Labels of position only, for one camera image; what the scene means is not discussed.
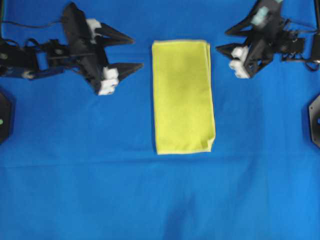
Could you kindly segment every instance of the microfiber cloth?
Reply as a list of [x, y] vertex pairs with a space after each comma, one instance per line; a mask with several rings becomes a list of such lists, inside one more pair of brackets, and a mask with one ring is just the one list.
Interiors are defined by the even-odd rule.
[[203, 40], [152, 45], [156, 151], [211, 152], [216, 138], [210, 45]]

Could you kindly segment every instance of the wire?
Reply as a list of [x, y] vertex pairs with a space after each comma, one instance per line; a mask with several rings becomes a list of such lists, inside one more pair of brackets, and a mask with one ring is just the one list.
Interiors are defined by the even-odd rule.
[[35, 25], [25, 25], [25, 24], [20, 24], [20, 23], [17, 23], [17, 22], [14, 22], [14, 21], [1, 21], [0, 24], [11, 24], [11, 25], [15, 25], [15, 26], [18, 26], [18, 27], [22, 27], [22, 28], [29, 28], [29, 29], [44, 29], [44, 28], [49, 28], [55, 24], [59, 24], [61, 23], [61, 20], [57, 20], [57, 21], [53, 21], [53, 22], [50, 22], [48, 24], [45, 24], [45, 25], [38, 25], [38, 26], [35, 26]]
[[2, 40], [5, 41], [5, 42], [7, 42], [7, 43], [13, 43], [13, 44], [15, 44], [15, 46], [16, 46], [17, 48], [20, 48], [19, 43], [17, 43], [17, 42], [14, 41], [14, 40], [11, 40], [11, 39], [2, 39]]
[[313, 26], [312, 24], [309, 24], [309, 23], [305, 23], [305, 22], [302, 22], [302, 21], [296, 21], [296, 20], [291, 20], [289, 19], [289, 24], [292, 23], [292, 24], [296, 24], [296, 25], [300, 25], [300, 26], [304, 26], [306, 28], [310, 28], [310, 29], [314, 29], [316, 30], [317, 28], [315, 26]]

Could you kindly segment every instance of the metal screw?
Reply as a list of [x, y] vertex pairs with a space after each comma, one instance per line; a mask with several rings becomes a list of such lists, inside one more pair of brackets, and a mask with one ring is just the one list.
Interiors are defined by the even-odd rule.
[[8, 59], [8, 55], [5, 54], [5, 53], [0, 53], [0, 59], [7, 60]]
[[56, 49], [56, 50], [54, 50], [54, 52], [56, 53], [56, 54], [58, 54], [58, 55], [61, 55], [61, 54], [63, 54], [64, 53], [64, 51], [62, 51], [61, 49]]
[[35, 76], [30, 74], [30, 71], [25, 71], [24, 73], [22, 73], [22, 77], [24, 79], [33, 79]]

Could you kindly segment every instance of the blue fabric surface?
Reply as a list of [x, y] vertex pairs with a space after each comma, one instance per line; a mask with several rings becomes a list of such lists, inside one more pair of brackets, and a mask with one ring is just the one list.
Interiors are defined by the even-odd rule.
[[[10, 0], [5, 19], [45, 24], [66, 3]], [[73, 72], [0, 79], [16, 100], [13, 135], [0, 146], [1, 240], [320, 238], [320, 150], [310, 141], [307, 112], [320, 81], [302, 64], [276, 57], [254, 79], [236, 79], [213, 48], [212, 153], [155, 153], [151, 44], [236, 42], [224, 31], [254, 0], [75, 3], [88, 18], [136, 39], [108, 48], [112, 63], [144, 68], [106, 97]], [[283, 15], [315, 25], [311, 0], [284, 1]], [[3, 32], [20, 44], [29, 37], [66, 43], [60, 25], [6, 25]]]

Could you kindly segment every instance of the black cable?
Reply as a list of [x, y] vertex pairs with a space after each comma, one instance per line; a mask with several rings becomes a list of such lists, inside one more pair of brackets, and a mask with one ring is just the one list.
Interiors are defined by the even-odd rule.
[[296, 20], [292, 20], [292, 19], [289, 19], [289, 24], [292, 23], [292, 24], [296, 24], [296, 25], [300, 25], [300, 26], [304, 26], [306, 28], [311, 28], [311, 29], [314, 29], [316, 30], [317, 28], [315, 26], [313, 26], [312, 24], [309, 24], [309, 23], [305, 23], [305, 22], [302, 22], [302, 21], [296, 21]]
[[319, 64], [315, 63], [316, 64], [316, 67], [312, 67], [310, 66], [310, 64], [308, 62], [305, 62], [304, 65], [306, 66], [306, 68], [310, 71], [310, 72], [316, 72], [319, 70], [320, 66]]
[[17, 22], [14, 22], [14, 21], [1, 21], [0, 24], [11, 24], [11, 25], [15, 25], [15, 26], [18, 26], [18, 27], [22, 27], [22, 28], [29, 28], [29, 29], [44, 29], [44, 28], [49, 28], [55, 24], [59, 24], [61, 23], [61, 20], [57, 20], [57, 21], [53, 21], [53, 22], [50, 22], [48, 24], [45, 24], [45, 25], [38, 25], [38, 26], [35, 26], [35, 25], [25, 25], [25, 24], [20, 24], [20, 23], [17, 23]]
[[15, 46], [16, 46], [17, 48], [20, 48], [19, 43], [17, 43], [17, 42], [14, 41], [14, 40], [11, 40], [11, 39], [2, 39], [2, 40], [5, 41], [5, 42], [7, 42], [7, 43], [13, 43], [13, 44], [15, 44]]

